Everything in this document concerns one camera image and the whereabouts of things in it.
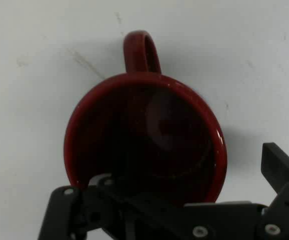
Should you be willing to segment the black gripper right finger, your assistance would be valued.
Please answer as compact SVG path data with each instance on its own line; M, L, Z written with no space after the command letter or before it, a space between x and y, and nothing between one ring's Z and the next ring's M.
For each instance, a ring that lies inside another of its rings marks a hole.
M261 173L277 193L268 206L250 202L196 204L195 240L289 240L289 156L264 143Z

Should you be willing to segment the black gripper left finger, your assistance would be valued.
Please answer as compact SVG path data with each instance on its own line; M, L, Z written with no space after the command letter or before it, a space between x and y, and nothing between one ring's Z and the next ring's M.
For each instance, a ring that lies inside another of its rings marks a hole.
M84 190L55 189L38 239L84 240L102 229L114 240L183 240L181 214L132 175L105 177Z

